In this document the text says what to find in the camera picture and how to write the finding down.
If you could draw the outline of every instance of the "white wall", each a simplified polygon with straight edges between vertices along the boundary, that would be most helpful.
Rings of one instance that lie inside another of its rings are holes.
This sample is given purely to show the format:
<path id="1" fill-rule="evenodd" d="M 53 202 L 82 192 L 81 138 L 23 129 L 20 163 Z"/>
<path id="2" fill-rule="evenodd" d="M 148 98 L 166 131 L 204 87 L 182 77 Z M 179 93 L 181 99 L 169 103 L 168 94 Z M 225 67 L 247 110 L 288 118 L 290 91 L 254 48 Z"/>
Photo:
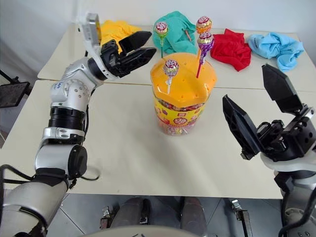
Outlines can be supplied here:
<path id="1" fill-rule="evenodd" d="M 315 0 L 0 0 L 0 68 L 35 79 L 77 9 L 135 25 L 179 10 L 193 23 L 209 16 L 214 28 L 296 32 L 316 64 Z"/>

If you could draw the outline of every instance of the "candy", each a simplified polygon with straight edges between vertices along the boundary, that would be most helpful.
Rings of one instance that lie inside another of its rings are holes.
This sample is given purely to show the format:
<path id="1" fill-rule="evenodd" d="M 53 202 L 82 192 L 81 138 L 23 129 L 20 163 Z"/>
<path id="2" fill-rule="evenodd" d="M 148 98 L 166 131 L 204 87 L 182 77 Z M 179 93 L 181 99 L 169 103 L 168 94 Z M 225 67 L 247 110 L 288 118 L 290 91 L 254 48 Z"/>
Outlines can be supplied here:
<path id="1" fill-rule="evenodd" d="M 163 66 L 164 73 L 168 76 L 168 80 L 166 81 L 166 84 L 168 85 L 168 94 L 170 93 L 170 87 L 172 83 L 172 78 L 177 75 L 179 70 L 179 64 L 175 60 L 167 60 L 166 63 Z"/>
<path id="2" fill-rule="evenodd" d="M 200 17 L 196 23 L 198 34 L 209 32 L 212 27 L 212 21 L 207 16 Z"/>
<path id="3" fill-rule="evenodd" d="M 164 21 L 160 21 L 157 22 L 155 25 L 155 32 L 158 35 L 158 37 L 160 38 L 160 45 L 161 45 L 161 57 L 163 57 L 163 41 L 164 38 L 167 36 L 168 34 L 168 25 L 167 23 L 165 23 Z"/>
<path id="4" fill-rule="evenodd" d="M 198 78 L 199 71 L 201 69 L 202 64 L 205 61 L 206 54 L 214 46 L 214 36 L 210 32 L 204 32 L 200 34 L 199 38 L 197 39 L 197 43 L 198 43 L 198 47 L 201 50 L 201 55 L 199 58 L 199 65 L 198 65 L 198 70 L 197 70 L 197 78 Z"/>

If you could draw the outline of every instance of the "table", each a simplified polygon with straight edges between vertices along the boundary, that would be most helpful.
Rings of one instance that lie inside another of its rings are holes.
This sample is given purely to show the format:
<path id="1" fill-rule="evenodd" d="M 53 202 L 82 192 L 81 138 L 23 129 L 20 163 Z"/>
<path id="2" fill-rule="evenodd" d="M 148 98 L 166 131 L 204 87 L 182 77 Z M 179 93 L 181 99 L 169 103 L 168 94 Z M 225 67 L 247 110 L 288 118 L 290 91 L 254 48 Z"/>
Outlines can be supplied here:
<path id="1" fill-rule="evenodd" d="M 54 82 L 38 80 L 6 143 L 2 163 L 34 173 L 34 158 L 49 120 L 49 90 Z M 84 194 L 281 198 L 259 156 L 241 158 L 241 147 L 222 112 L 228 94 L 253 119 L 282 119 L 267 92 L 260 89 L 214 88 L 191 134 L 171 137 L 160 132 L 149 85 L 105 84 L 90 101 L 90 124 L 84 146 L 88 165 L 101 170 L 98 181 L 79 180 L 70 192 Z M 316 93 L 299 92 L 301 101 L 315 104 Z"/>
<path id="2" fill-rule="evenodd" d="M 153 27 L 142 26 L 141 28 L 145 31 L 152 31 Z M 249 37 L 251 34 L 267 34 L 267 32 L 258 31 L 234 31 L 245 33 L 245 38 Z M 211 32 L 213 34 L 222 34 L 224 29 L 212 29 Z M 288 33 L 287 35 L 299 40 L 295 33 Z M 145 46 L 153 47 L 154 45 L 152 39 L 149 39 Z M 78 32 L 78 27 L 75 24 L 72 24 L 59 42 L 49 61 L 38 74 L 38 77 L 40 79 L 59 80 L 62 77 L 65 68 L 74 61 L 82 58 L 84 56 L 84 52 L 85 48 L 82 42 L 81 33 Z M 159 59 L 160 53 L 158 50 L 153 59 L 147 65 L 133 71 L 133 74 L 129 74 L 124 78 L 117 79 L 115 83 L 151 84 L 150 69 Z M 209 54 L 207 55 L 206 59 L 215 68 L 218 77 L 216 87 L 218 88 L 264 89 L 261 66 L 266 63 L 269 63 L 275 67 L 277 66 L 275 58 L 268 60 L 255 53 L 252 53 L 249 67 L 240 72 L 237 72 L 232 66 L 228 64 L 214 60 Z M 304 52 L 302 55 L 300 55 L 298 58 L 297 67 L 286 74 L 291 79 L 297 91 L 316 92 L 316 68 L 309 58 L 307 52 Z"/>

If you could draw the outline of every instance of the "floor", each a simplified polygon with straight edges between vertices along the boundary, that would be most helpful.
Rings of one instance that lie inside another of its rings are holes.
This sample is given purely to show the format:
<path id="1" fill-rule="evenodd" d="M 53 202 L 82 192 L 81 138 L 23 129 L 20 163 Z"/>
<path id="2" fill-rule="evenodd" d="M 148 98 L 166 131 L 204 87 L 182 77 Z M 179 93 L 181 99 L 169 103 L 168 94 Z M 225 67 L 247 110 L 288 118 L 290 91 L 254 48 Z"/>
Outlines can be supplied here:
<path id="1" fill-rule="evenodd" d="M 102 208 L 121 205 L 133 196 L 66 194 L 48 228 L 48 237 L 79 237 L 99 230 Z M 154 225 L 179 227 L 175 203 L 178 197 L 144 196 L 151 201 Z M 243 237 L 240 221 L 236 220 L 228 198 L 199 197 L 204 207 L 209 237 Z M 249 211 L 253 236 L 277 236 L 281 228 L 280 200 L 239 198 L 243 209 Z"/>

